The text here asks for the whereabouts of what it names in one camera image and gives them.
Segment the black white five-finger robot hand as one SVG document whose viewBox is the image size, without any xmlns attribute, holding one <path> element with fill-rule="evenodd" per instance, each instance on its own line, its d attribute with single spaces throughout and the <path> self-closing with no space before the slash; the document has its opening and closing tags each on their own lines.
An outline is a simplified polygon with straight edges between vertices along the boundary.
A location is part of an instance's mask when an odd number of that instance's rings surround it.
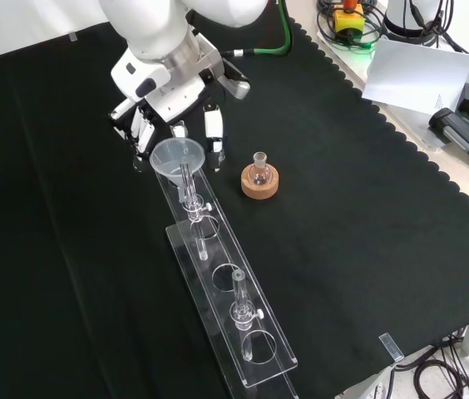
<svg viewBox="0 0 469 399">
<path fill-rule="evenodd" d="M 226 65 L 216 49 L 178 53 L 161 60 L 142 60 L 126 49 L 111 70 L 125 100 L 110 114 L 114 130 L 132 148 L 133 166 L 143 170 L 162 126 L 182 120 L 197 106 L 205 108 L 209 149 L 206 160 L 218 170 L 225 159 L 221 111 L 210 90 L 226 82 Z"/>
</svg>

